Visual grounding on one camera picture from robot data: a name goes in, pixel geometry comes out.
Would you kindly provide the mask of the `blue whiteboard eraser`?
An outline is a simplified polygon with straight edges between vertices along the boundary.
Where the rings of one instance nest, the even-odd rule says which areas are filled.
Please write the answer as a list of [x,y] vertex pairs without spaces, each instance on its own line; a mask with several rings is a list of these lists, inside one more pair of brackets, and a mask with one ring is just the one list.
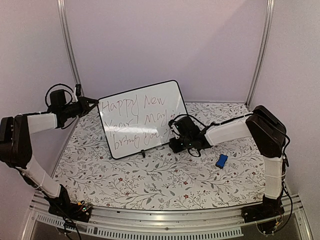
[[224,155],[224,154],[221,154],[217,160],[217,162],[215,163],[215,166],[220,168],[220,169],[223,169],[226,162],[228,160],[228,156],[227,155]]

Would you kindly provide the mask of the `white whiteboard black frame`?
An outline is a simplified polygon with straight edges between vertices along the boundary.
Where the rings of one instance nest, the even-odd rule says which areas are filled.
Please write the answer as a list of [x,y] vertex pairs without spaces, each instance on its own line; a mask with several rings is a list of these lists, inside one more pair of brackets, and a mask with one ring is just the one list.
[[98,113],[115,160],[167,144],[169,121],[187,113],[176,80],[168,80],[100,98]]

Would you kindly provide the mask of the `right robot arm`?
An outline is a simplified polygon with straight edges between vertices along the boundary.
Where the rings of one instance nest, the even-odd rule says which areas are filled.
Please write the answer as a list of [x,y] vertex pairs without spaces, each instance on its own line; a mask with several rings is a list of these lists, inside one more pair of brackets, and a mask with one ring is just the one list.
[[269,218],[278,210],[284,192],[283,181],[289,166],[286,148],[290,138],[284,124],[263,105],[252,112],[221,123],[212,122],[200,129],[198,119],[181,114],[170,120],[168,125],[174,133],[169,147],[174,153],[184,150],[200,152],[221,143],[241,138],[252,138],[265,167],[265,190],[258,213]]

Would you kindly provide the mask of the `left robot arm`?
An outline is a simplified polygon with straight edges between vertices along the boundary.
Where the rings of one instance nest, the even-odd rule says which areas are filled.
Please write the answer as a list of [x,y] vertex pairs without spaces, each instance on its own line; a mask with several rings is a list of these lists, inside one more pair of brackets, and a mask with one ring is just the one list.
[[68,120],[86,116],[98,106],[97,99],[82,96],[82,87],[58,83],[48,89],[44,102],[46,111],[7,116],[0,121],[0,160],[16,169],[25,181],[41,190],[47,201],[63,216],[74,213],[66,188],[54,181],[36,160],[31,135],[68,128]]

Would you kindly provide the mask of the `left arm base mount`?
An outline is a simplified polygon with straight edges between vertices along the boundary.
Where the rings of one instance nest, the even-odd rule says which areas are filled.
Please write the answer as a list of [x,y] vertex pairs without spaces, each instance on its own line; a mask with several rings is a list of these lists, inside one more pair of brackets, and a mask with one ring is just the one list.
[[92,213],[92,205],[84,201],[74,203],[69,201],[61,201],[60,199],[48,198],[49,202],[48,212],[52,215],[65,217],[67,219],[88,223]]

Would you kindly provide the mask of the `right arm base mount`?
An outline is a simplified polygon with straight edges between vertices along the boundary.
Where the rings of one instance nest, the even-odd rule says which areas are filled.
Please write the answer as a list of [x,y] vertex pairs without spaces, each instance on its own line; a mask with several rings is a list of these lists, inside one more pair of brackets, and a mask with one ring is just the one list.
[[272,235],[283,222],[284,207],[282,201],[264,201],[260,204],[246,206],[241,209],[241,217],[245,223],[257,222],[257,229],[263,235]]

